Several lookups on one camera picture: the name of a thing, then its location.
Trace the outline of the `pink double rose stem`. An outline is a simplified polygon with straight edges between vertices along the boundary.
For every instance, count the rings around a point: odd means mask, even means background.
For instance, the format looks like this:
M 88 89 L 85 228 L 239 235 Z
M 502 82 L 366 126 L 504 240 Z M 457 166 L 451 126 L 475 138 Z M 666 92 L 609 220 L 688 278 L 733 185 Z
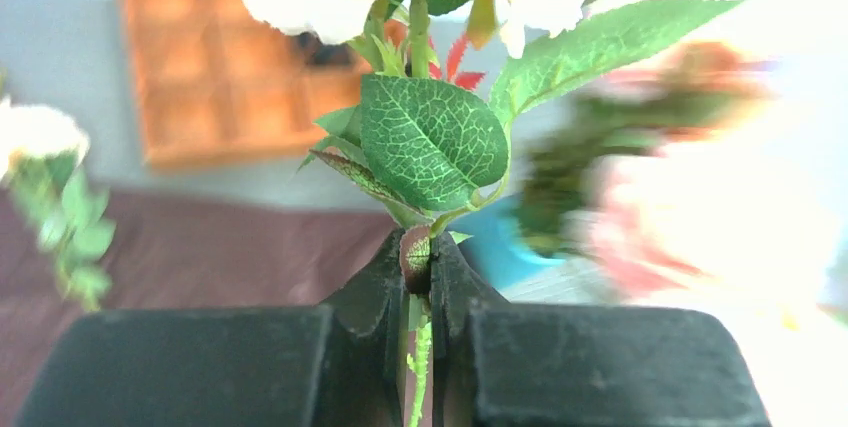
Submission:
M 806 138 L 835 98 L 817 62 L 701 40 L 603 75 L 531 156 L 521 240 L 592 260 L 624 299 L 724 296 L 788 330 L 845 325 L 847 219 Z

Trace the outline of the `teal vase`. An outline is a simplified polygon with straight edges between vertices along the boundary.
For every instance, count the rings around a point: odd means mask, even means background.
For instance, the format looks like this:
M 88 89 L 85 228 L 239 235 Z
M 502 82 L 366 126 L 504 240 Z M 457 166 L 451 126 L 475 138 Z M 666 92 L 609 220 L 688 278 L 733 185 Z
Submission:
M 519 235 L 514 210 L 521 197 L 502 197 L 485 208 L 453 221 L 452 231 L 469 234 L 459 246 L 469 264 L 497 290 L 504 290 L 564 264 L 564 258 L 545 257 L 531 250 Z

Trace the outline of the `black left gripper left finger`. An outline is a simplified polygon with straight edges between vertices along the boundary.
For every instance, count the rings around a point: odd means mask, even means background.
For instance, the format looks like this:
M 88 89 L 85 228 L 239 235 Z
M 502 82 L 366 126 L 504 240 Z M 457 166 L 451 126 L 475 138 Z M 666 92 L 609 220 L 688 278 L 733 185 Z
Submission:
M 19 426 L 399 426 L 401 232 L 314 306 L 113 310 L 53 347 Z

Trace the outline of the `peach rose stem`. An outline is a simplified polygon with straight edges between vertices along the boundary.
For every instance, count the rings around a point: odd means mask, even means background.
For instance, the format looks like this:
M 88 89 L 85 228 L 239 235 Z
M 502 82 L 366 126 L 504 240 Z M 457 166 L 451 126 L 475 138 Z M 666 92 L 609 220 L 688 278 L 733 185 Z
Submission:
M 1 93 L 1 185 L 54 263 L 58 291 L 97 311 L 112 286 L 99 265 L 116 223 L 110 196 L 88 182 L 90 138 L 73 117 L 45 104 L 17 104 Z
M 429 0 L 409 0 L 410 69 L 385 58 L 360 83 L 360 98 L 328 118 L 340 154 L 316 157 L 347 175 L 394 214 L 399 270 L 409 300 L 424 309 L 410 360 L 432 390 L 432 244 L 456 217 L 486 207 L 482 188 L 510 169 L 513 121 L 616 68 L 662 51 L 730 11 L 737 0 L 606 0 L 591 16 L 584 0 L 509 0 L 509 58 L 487 99 L 430 77 Z M 255 20 L 328 44 L 380 39 L 389 0 L 242 0 Z

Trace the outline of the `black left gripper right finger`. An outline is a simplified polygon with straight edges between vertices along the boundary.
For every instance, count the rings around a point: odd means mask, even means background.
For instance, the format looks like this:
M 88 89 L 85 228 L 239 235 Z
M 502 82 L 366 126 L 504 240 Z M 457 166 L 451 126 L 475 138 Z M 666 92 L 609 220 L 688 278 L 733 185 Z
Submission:
M 766 426 L 740 348 L 689 309 L 512 303 L 432 244 L 436 426 Z

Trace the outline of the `red wrapping paper sheet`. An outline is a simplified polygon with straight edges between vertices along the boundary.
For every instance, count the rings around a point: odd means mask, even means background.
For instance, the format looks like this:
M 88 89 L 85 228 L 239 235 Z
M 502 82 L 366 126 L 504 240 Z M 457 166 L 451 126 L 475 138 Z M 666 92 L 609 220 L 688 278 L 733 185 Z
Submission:
M 103 257 L 107 308 L 313 304 L 341 287 L 392 231 L 378 212 L 249 206 L 116 190 Z M 8 198 L 1 201 L 1 422 L 13 424 L 53 343 L 81 314 Z

